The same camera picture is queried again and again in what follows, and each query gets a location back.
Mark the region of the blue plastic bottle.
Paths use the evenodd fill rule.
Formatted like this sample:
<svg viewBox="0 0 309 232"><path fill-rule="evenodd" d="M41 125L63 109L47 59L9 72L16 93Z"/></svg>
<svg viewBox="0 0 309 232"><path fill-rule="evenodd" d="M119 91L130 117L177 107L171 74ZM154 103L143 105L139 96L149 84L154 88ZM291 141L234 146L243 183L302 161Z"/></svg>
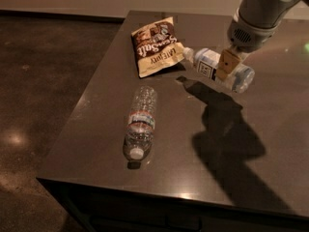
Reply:
<svg viewBox="0 0 309 232"><path fill-rule="evenodd" d="M235 93L245 92L255 76L252 68L239 63L224 81L220 80L216 76L220 54L209 48L194 50L186 47L183 50L183 57L197 73Z"/></svg>

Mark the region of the clear plastic water bottle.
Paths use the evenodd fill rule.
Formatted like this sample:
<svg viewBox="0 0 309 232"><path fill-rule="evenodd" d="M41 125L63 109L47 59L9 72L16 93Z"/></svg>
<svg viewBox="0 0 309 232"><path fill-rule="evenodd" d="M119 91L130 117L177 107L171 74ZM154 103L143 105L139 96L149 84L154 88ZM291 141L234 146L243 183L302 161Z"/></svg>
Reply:
<svg viewBox="0 0 309 232"><path fill-rule="evenodd" d="M128 160L142 160L151 150L155 133L157 92L153 87L141 86L133 96L128 114L125 150Z"/></svg>

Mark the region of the brown sea salt chip bag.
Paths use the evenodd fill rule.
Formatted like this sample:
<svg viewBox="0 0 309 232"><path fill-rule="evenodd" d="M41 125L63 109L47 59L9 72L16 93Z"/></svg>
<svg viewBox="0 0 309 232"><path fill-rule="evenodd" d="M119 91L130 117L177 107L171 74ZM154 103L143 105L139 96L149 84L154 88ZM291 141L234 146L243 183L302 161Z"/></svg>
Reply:
<svg viewBox="0 0 309 232"><path fill-rule="evenodd" d="M176 37L171 16L133 31L131 39L140 78L170 68L184 59L184 46Z"/></svg>

